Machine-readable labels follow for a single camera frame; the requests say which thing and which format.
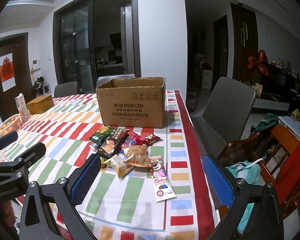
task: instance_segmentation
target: wooden cabinet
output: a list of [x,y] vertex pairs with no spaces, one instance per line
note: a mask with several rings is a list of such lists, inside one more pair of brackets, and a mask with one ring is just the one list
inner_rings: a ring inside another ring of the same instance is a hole
[[234,29],[234,62],[232,78],[241,82],[251,80],[247,58],[258,59],[258,28],[256,14],[231,3]]

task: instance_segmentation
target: dining table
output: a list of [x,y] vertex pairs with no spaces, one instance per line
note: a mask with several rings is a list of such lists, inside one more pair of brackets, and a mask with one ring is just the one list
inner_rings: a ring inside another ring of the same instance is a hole
[[[103,125],[96,94],[53,98],[53,102],[45,113],[31,115],[19,129],[18,140],[0,151],[0,162],[13,161],[34,144],[44,143],[45,156],[29,168],[29,181],[39,185],[55,183],[81,167],[95,153],[89,137]],[[156,202],[149,170],[136,167],[119,179],[110,166],[101,169],[83,203],[75,207],[97,239],[206,239],[218,224],[202,170],[206,153],[179,91],[166,91],[165,110],[162,129],[123,128],[161,138],[148,147],[148,155],[162,156],[177,197]],[[22,204],[24,196],[17,200]],[[50,207],[59,227],[66,228],[57,205]]]

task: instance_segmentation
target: fruit basket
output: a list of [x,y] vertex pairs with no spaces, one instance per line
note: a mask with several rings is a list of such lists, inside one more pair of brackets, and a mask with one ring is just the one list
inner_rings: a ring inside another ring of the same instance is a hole
[[5,120],[0,125],[0,137],[12,132],[12,131],[18,131],[21,127],[21,117],[20,114],[15,114]]

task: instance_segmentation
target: towel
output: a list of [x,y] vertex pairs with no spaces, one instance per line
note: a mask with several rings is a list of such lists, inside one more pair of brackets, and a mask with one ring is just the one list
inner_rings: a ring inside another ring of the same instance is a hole
[[[262,159],[258,159],[253,163],[250,163],[248,161],[239,162],[226,168],[231,172],[231,174],[235,178],[244,178],[249,184],[258,185],[258,176],[260,174],[261,169],[259,165],[255,165],[255,164],[261,160]],[[246,210],[243,213],[241,221],[237,227],[237,231],[240,234],[242,234],[244,228],[247,225],[253,205],[254,205],[253,203],[248,204]]]

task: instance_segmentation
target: red balloon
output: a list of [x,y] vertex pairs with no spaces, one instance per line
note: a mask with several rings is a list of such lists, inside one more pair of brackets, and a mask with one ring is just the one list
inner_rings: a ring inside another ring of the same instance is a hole
[[266,76],[269,76],[269,70],[268,70],[268,68],[265,65],[259,64],[258,70],[260,71],[260,73],[262,73],[262,74],[264,74]]
[[254,56],[249,56],[247,61],[247,67],[250,70],[258,66],[258,61]]
[[259,63],[262,63],[262,62],[268,63],[267,55],[263,49],[259,50],[258,61],[259,61]]

